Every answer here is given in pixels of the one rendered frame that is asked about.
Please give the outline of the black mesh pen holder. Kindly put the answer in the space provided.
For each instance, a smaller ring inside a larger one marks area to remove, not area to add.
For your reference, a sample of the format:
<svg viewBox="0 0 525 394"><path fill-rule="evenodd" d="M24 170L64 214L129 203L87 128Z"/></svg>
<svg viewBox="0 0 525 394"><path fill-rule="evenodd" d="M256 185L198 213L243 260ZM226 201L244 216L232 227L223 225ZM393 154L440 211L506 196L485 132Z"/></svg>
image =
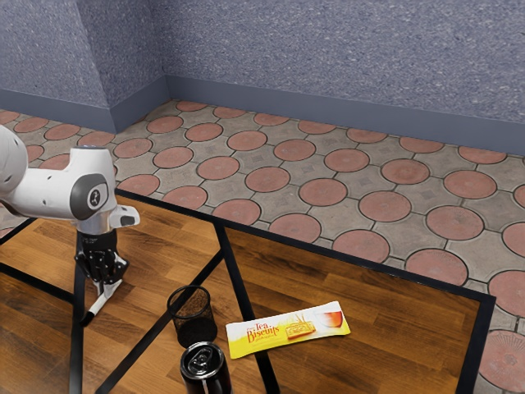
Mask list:
<svg viewBox="0 0 525 394"><path fill-rule="evenodd" d="M167 300L167 312L174 323L179 344L188 348L201 341L214 341L217 325L211 296L204 287L188 285L175 290Z"/></svg>

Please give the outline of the black drink can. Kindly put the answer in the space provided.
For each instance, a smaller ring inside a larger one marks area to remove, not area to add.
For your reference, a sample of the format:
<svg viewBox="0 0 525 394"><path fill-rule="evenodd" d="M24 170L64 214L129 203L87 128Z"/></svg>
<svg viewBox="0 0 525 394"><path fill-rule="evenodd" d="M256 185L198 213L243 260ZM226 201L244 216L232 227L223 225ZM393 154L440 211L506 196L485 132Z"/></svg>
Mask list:
<svg viewBox="0 0 525 394"><path fill-rule="evenodd" d="M210 341L194 343L184 351L180 373L187 394L233 394L224 353Z"/></svg>

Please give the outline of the white marker pen black cap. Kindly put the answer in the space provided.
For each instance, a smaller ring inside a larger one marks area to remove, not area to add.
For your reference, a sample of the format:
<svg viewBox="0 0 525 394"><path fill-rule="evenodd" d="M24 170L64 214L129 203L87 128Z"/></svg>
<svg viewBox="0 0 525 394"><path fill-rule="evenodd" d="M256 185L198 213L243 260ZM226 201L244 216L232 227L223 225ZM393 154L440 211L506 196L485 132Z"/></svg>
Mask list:
<svg viewBox="0 0 525 394"><path fill-rule="evenodd" d="M102 289L96 301L91 305L89 310L84 314L84 317L80 320L81 327L87 327L89 323L94 319L102 307L112 297L119 285L122 284L122 280L118 280L114 283L101 283Z"/></svg>

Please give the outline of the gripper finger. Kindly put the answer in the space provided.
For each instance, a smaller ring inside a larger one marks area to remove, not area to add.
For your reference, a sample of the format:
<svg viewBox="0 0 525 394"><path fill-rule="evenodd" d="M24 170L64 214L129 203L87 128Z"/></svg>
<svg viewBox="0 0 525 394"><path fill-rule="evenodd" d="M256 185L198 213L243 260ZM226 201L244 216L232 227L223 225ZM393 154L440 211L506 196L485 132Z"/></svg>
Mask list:
<svg viewBox="0 0 525 394"><path fill-rule="evenodd" d="M95 283L102 281L100 269L102 261L103 253L101 251L79 251L75 255L76 264L82 269L85 276Z"/></svg>
<svg viewBox="0 0 525 394"><path fill-rule="evenodd" d="M129 267L129 262L114 250L106 250L103 255L103 283L110 285L121 280Z"/></svg>

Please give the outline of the yellow white biscuit pack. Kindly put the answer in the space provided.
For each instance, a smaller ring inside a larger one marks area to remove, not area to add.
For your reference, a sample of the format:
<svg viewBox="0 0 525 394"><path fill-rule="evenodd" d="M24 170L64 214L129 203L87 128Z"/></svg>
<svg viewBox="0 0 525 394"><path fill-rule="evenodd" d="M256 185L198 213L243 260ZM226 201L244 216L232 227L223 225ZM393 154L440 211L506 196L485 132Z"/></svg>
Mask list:
<svg viewBox="0 0 525 394"><path fill-rule="evenodd" d="M230 357L239 359L301 341L348 335L350 329L340 304L332 301L286 314L228 323L226 334Z"/></svg>

